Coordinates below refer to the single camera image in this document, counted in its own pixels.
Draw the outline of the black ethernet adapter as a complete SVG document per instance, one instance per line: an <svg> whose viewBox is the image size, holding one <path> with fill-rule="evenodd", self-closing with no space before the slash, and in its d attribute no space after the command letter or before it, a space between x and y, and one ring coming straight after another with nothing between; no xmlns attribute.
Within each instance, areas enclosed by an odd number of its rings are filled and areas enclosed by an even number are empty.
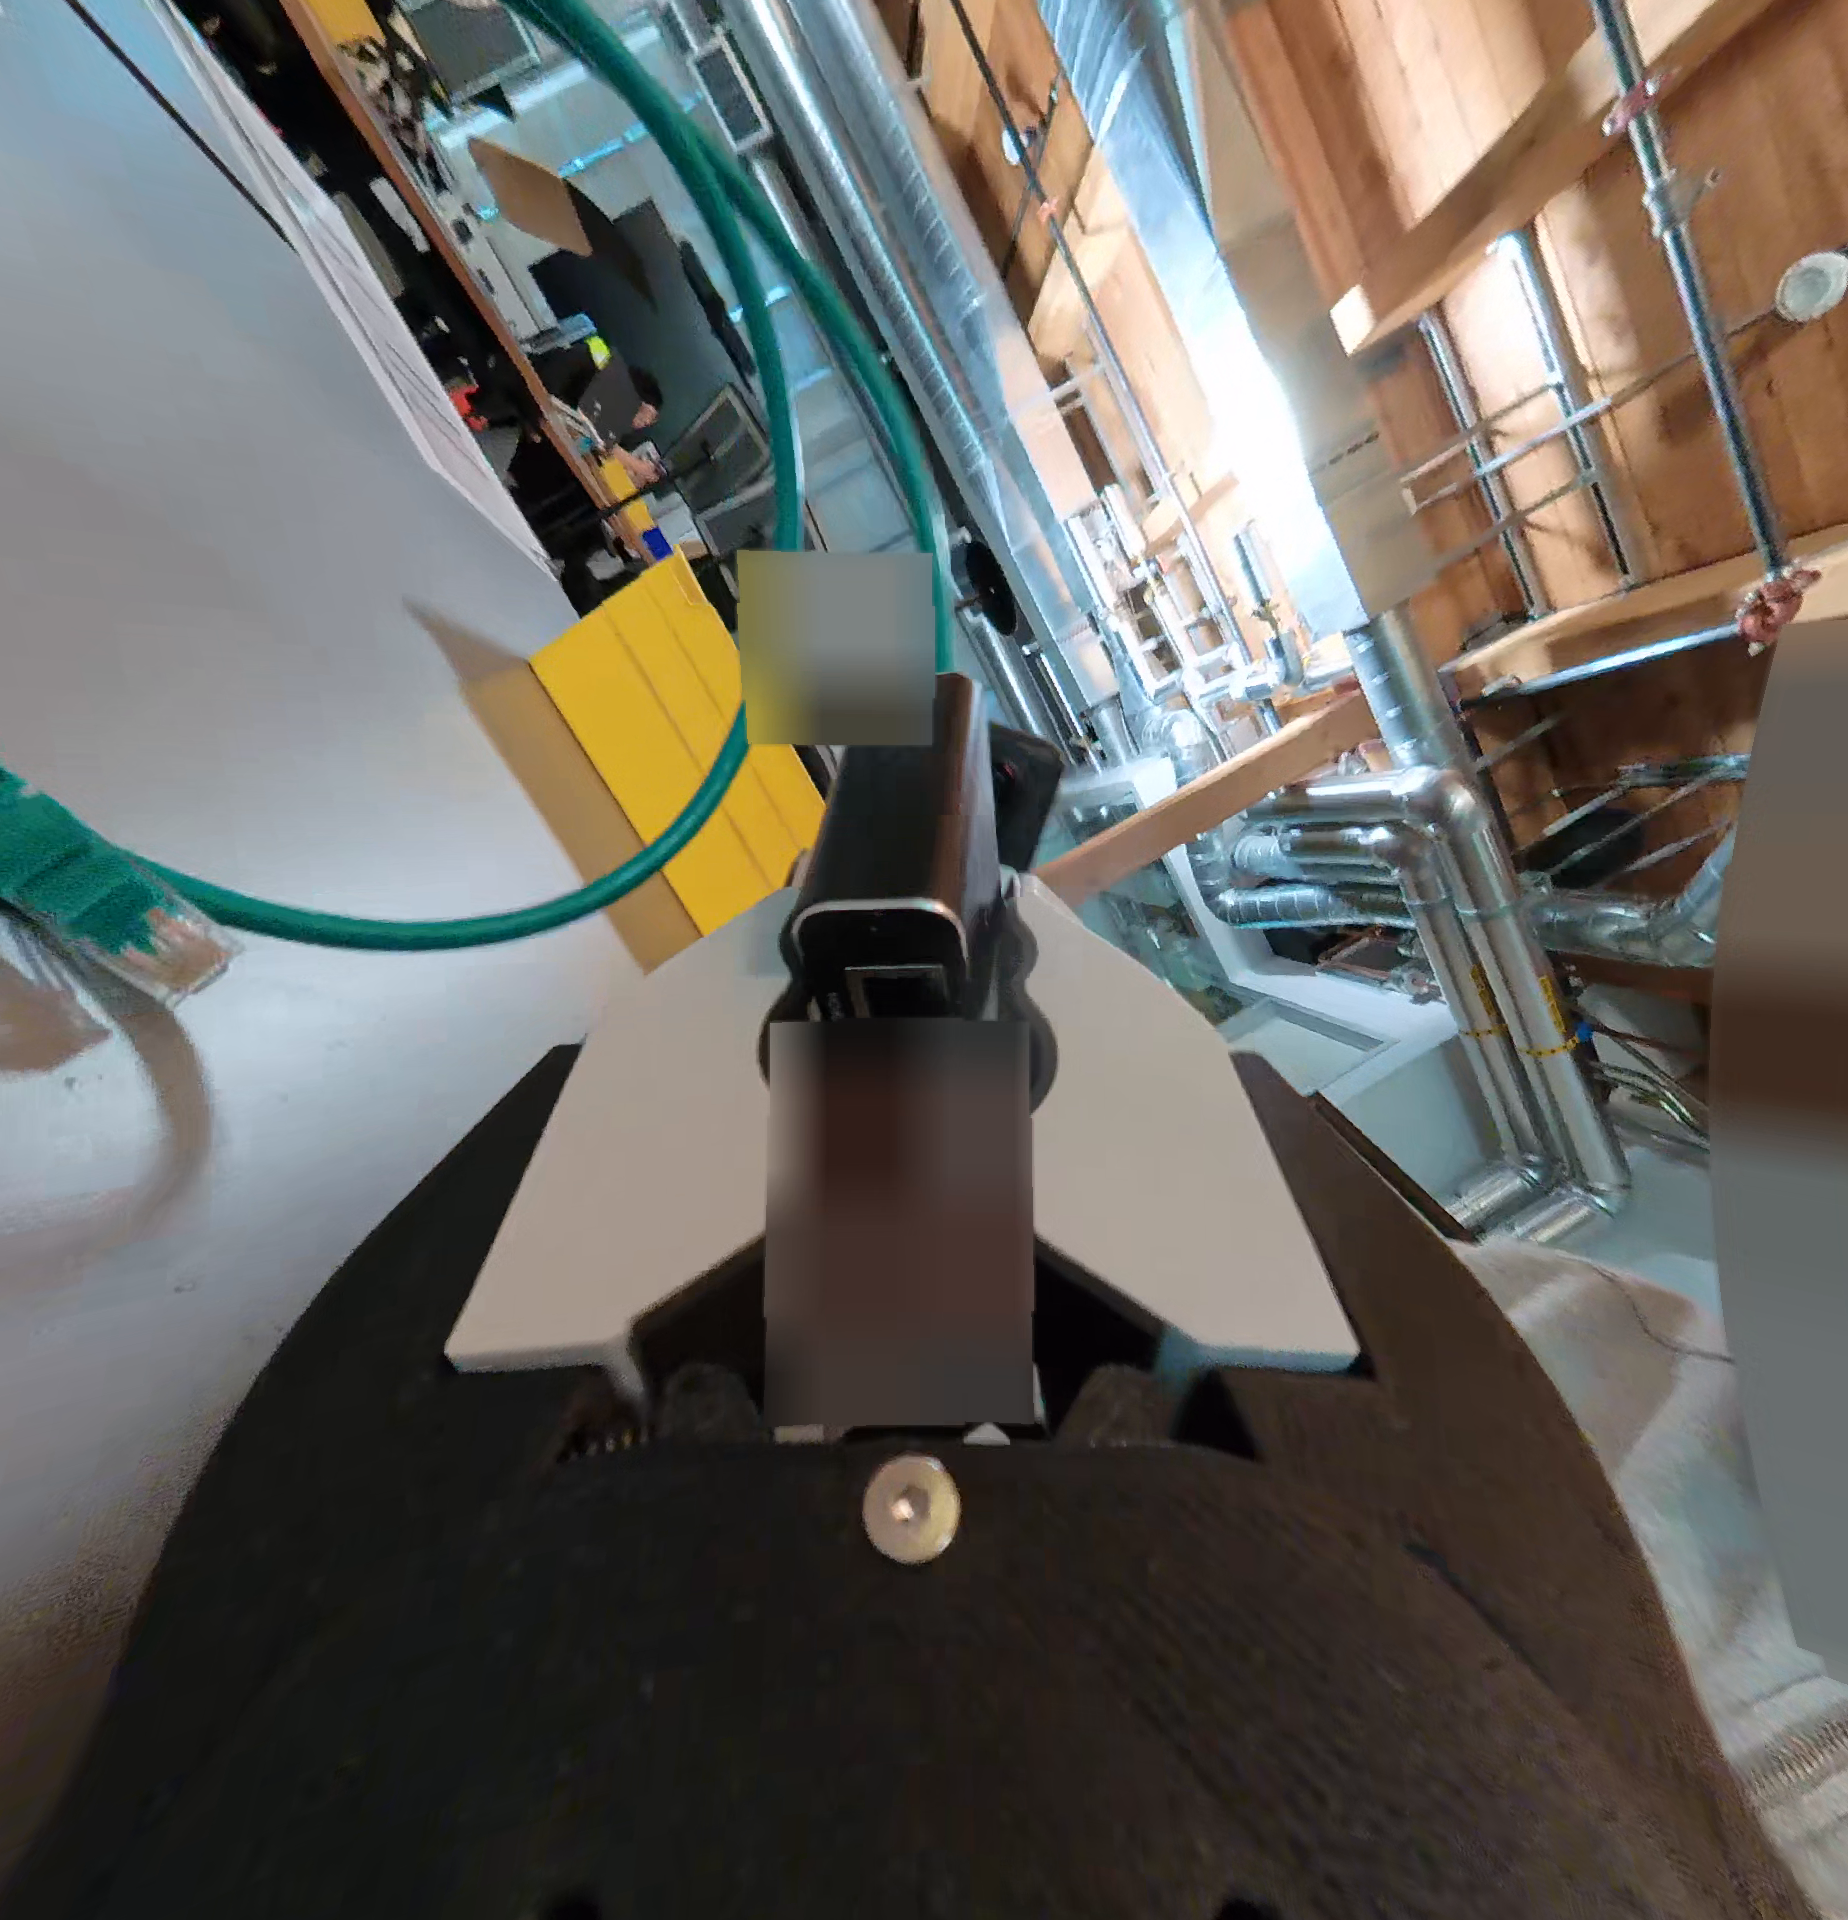
<svg viewBox="0 0 1848 1920"><path fill-rule="evenodd" d="M937 676L925 742L848 747L780 934L771 1021L983 1021L1006 926L1069 757Z"/></svg>

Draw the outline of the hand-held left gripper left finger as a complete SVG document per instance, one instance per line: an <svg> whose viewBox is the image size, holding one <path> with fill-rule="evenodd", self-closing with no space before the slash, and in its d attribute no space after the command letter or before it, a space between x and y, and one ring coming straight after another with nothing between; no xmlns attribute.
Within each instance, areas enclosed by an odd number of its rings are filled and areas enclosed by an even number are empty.
<svg viewBox="0 0 1848 1920"><path fill-rule="evenodd" d="M763 1233L769 898L611 989L448 1335L460 1374L643 1371L643 1326Z"/></svg>

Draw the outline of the silver insulated pipes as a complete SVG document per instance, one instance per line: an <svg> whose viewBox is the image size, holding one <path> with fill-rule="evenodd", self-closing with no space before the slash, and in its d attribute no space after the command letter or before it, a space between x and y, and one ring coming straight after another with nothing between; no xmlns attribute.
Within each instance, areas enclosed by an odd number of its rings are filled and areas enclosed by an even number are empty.
<svg viewBox="0 0 1848 1920"><path fill-rule="evenodd" d="M1286 787L1186 848L1224 926L1415 937L1486 1123L1486 1165L1445 1206L1471 1230L1529 1240L1625 1213L1633 1195L1554 958L1709 969L1729 852L1724 838L1667 899L1529 887L1480 787L1429 764Z"/></svg>

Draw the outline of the wooden post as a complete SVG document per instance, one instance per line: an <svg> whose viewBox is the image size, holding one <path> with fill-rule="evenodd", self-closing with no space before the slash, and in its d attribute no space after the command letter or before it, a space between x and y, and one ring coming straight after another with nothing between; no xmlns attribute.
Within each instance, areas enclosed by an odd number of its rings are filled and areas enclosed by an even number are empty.
<svg viewBox="0 0 1848 1920"><path fill-rule="evenodd" d="M1061 902L1076 907L1222 826L1224 819L1319 773L1327 761L1373 735L1375 722L1367 699L1344 692L1158 804L1056 855L1035 868L1035 878Z"/></svg>

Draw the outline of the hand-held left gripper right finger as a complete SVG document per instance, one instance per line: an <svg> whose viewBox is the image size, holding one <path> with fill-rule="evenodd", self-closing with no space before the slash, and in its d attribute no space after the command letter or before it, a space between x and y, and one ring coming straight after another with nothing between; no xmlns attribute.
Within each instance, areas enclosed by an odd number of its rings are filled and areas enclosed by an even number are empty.
<svg viewBox="0 0 1848 1920"><path fill-rule="evenodd" d="M1216 1029L1037 878L1014 907L1056 1034L1040 1240L1155 1332L1158 1374L1344 1374L1360 1341Z"/></svg>

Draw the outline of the long wooden table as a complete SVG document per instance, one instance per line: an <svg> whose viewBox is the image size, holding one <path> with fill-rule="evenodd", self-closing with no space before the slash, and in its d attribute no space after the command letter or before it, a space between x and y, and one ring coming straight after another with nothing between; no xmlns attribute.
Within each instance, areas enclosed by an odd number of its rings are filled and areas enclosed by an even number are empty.
<svg viewBox="0 0 1848 1920"><path fill-rule="evenodd" d="M486 287L478 260L465 252L455 226L445 220L448 208L430 192L421 168L410 164L408 152L391 130L388 108L376 106L352 46L331 34L331 23L326 20L330 10L303 3L282 3L281 10L312 58L323 82L326 82L337 103L348 112L360 137L382 166L382 175L391 182L398 204L408 211L416 226L425 231L430 249L478 315L478 325L491 335L493 345L504 352L512 381L515 389L526 394L519 416L527 425L527 433L555 449L560 465L571 475L575 485L585 496L591 507L605 517L626 555L644 562L668 559L673 546L653 517L644 511L644 502L633 497L630 485L611 479L617 468L591 444L589 427L575 427L575 412L563 408L542 382L504 309L499 309L491 287Z"/></svg>

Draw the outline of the yellow plastic bin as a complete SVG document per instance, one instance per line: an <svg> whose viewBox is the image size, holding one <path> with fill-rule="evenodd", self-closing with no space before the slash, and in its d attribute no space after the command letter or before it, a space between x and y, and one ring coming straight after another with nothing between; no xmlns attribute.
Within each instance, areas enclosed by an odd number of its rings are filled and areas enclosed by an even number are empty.
<svg viewBox="0 0 1848 1920"><path fill-rule="evenodd" d="M706 780L741 704L741 657L682 555L644 567L529 659L534 680L651 843ZM821 797L791 747L751 747L717 813L662 872L699 934L780 891Z"/></svg>

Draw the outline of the grey desk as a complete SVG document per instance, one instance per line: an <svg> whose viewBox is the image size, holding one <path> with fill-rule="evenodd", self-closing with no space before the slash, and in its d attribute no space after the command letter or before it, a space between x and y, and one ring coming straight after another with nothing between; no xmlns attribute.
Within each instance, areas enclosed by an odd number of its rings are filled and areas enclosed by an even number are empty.
<svg viewBox="0 0 1848 1920"><path fill-rule="evenodd" d="M151 4L0 11L0 759L382 921L577 884L548 575L418 450ZM602 994L611 922L241 941L178 1010L0 914L0 1884L180 1501L323 1282Z"/></svg>

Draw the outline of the printed paper sheet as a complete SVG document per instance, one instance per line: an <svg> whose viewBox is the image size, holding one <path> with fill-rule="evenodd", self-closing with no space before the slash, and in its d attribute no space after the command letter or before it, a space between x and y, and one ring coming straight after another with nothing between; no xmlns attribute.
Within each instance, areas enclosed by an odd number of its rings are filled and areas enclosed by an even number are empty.
<svg viewBox="0 0 1848 1920"><path fill-rule="evenodd" d="M278 220L286 246L303 262L421 458L538 572L554 576L548 553L458 416L340 208L289 154L278 130L180 11L167 3L151 3L146 11L167 34L229 149L255 184L258 206Z"/></svg>

